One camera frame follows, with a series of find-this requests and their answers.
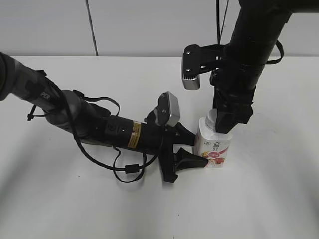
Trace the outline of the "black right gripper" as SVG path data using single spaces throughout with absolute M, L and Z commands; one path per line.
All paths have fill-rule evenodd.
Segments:
M 254 89 L 244 87 L 240 71 L 217 68 L 211 72 L 213 105 L 217 109 L 215 130 L 227 134 L 237 124 L 247 124 L 253 114 Z

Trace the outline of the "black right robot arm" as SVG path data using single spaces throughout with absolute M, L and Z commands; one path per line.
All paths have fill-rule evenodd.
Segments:
M 317 13 L 317 0 L 241 0 L 240 12 L 224 50 L 225 64 L 212 71 L 215 130 L 228 133 L 253 114 L 256 84 L 278 38 L 294 13 Z

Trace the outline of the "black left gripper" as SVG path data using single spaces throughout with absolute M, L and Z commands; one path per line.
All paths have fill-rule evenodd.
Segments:
M 208 160 L 189 153 L 180 148 L 177 153 L 173 153 L 173 140 L 176 144 L 194 145 L 195 134 L 186 129 L 181 123 L 177 123 L 175 128 L 171 126 L 161 126 L 161 149 L 158 154 L 159 164 L 162 172 L 162 179 L 167 183 L 174 183 L 177 179 L 175 171 L 204 168 Z

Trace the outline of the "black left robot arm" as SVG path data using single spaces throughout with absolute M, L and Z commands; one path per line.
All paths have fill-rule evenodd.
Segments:
M 87 97 L 77 90 L 61 90 L 44 71 L 1 54 L 0 98 L 4 100 L 10 94 L 42 109 L 42 116 L 51 125 L 73 135 L 85 157 L 114 174 L 135 173 L 140 180 L 145 169 L 158 160 L 163 181 L 173 183 L 178 171 L 203 168 L 208 163 L 206 158 L 185 149 L 194 146 L 195 135 L 180 123 L 178 100 L 170 92 L 162 93 L 157 106 L 144 122 L 139 122 L 111 114 L 97 105 L 100 98 Z M 90 156 L 85 144 L 111 147 L 117 152 L 140 152 L 143 162 L 123 168 L 110 166 Z

